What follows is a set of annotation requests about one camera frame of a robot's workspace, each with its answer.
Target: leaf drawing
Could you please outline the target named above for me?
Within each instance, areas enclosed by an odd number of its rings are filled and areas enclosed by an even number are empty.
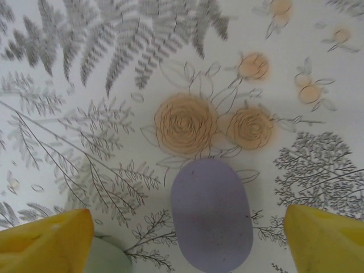
[[[174,271],[171,262],[168,260],[169,255],[162,256],[159,250],[146,251],[147,245],[165,244],[168,247],[177,245],[177,236],[169,211],[161,210],[157,213],[151,213],[145,216],[144,221],[147,225],[146,229],[141,224],[137,224],[136,229],[132,231],[133,236],[137,240],[131,247],[126,249],[124,253],[134,262],[143,260],[144,262],[152,262],[155,267],[165,268],[167,272]]]
[[[257,177],[260,175],[260,172],[254,169],[242,169],[240,171],[237,171],[237,174],[242,182],[246,184],[257,179]]]
[[[160,70],[167,81],[177,88],[187,88],[195,78],[195,69],[188,63],[165,60],[159,64]]]
[[[279,206],[304,204],[363,219],[364,170],[349,159],[351,150],[338,135],[299,132],[290,148],[274,160],[285,172],[275,179]]]
[[[97,6],[87,0],[63,0],[63,4],[65,14],[49,1],[38,0],[42,26],[25,16],[26,33],[14,30],[14,40],[9,41],[1,56],[7,60],[26,57],[32,67],[40,60],[52,75],[60,46],[64,76],[69,81],[72,64],[82,52],[80,77],[86,85],[97,64],[109,49],[115,48],[105,82],[108,96],[117,77],[140,53],[135,83],[143,89],[158,64],[189,45],[191,38],[199,55],[204,57],[204,37],[209,27],[216,30],[220,39],[228,38],[230,18],[222,15],[216,0],[200,0],[198,5],[195,0],[169,1],[162,5],[154,0],[96,0]],[[5,29],[3,18],[11,21],[13,14],[5,0],[0,5],[4,10],[0,26]],[[146,21],[148,17],[152,19],[152,27]]]
[[[145,126],[140,128],[140,130],[150,144],[152,144],[154,147],[159,147],[159,142],[157,139],[157,128],[155,126]]]
[[[335,106],[335,104],[329,100],[328,98],[323,98],[321,100],[321,104],[324,108],[330,110],[330,111],[336,111],[337,107]]]
[[[0,202],[0,227],[13,228],[20,224],[14,210],[7,202]]]
[[[14,20],[15,16],[11,7],[7,4],[6,0],[0,0],[0,44],[1,36],[6,35],[7,24]]]

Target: pale green object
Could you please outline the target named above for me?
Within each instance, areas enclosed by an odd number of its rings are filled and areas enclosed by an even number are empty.
[[[121,249],[94,237],[84,273],[100,272],[130,273],[131,262]]]

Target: twig drawing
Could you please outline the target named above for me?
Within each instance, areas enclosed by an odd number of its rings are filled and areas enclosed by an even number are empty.
[[[152,262],[157,268],[165,268],[167,272],[174,271],[171,262],[168,260],[169,255],[162,255],[159,250],[146,250],[150,244],[166,244],[168,247],[177,245],[176,232],[173,227],[169,211],[161,210],[157,213],[151,213],[145,216],[146,230],[141,224],[137,224],[136,229],[132,231],[137,240],[135,244],[129,247],[124,253],[133,261],[143,260]]]

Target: rose illustration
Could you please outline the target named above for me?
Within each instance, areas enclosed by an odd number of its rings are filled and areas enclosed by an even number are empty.
[[[160,148],[189,158],[209,150],[217,130],[213,106],[191,94],[180,93],[164,101],[154,121]]]
[[[274,134],[274,121],[263,109],[254,106],[220,117],[218,126],[244,150],[264,147]]]

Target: tree illustration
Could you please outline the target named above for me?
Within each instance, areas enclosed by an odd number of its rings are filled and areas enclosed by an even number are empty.
[[[0,98],[5,97],[19,97],[20,103],[18,110],[0,100],[0,106],[12,113],[8,123],[13,130],[8,139],[13,141],[13,149],[20,152],[27,168],[41,171],[45,164],[51,166],[60,194],[67,192],[72,207],[95,205],[96,210],[110,212],[112,220],[128,226],[130,215],[145,204],[144,189],[159,189],[160,181],[146,163],[136,166],[131,160],[127,166],[119,163],[117,167],[107,163],[123,147],[119,133],[134,131],[130,121],[134,113],[125,101],[91,101],[86,110],[78,107],[63,117],[41,121],[32,116],[55,116],[62,112],[65,100],[51,82],[41,88],[31,77],[18,73],[2,79]],[[64,131],[49,129],[49,120],[63,125]],[[76,132],[79,143],[64,136],[67,130]]]
[[[38,0],[42,26],[24,16],[26,33],[14,30],[14,40],[9,41],[2,57],[26,58],[32,67],[42,62],[52,75],[60,47],[67,80],[73,61],[81,55],[80,78],[86,86],[97,63],[114,48],[105,82],[109,95],[117,77],[135,57],[139,58],[135,84],[143,89],[159,63],[190,42],[203,58],[204,39],[210,27],[222,40],[228,38],[230,19],[222,15],[217,0],[200,0],[198,4],[195,0],[63,2],[66,14],[47,0]]]
[[[364,169],[349,159],[351,150],[338,135],[299,132],[291,148],[280,150],[275,165],[278,205],[304,204],[364,219]]]

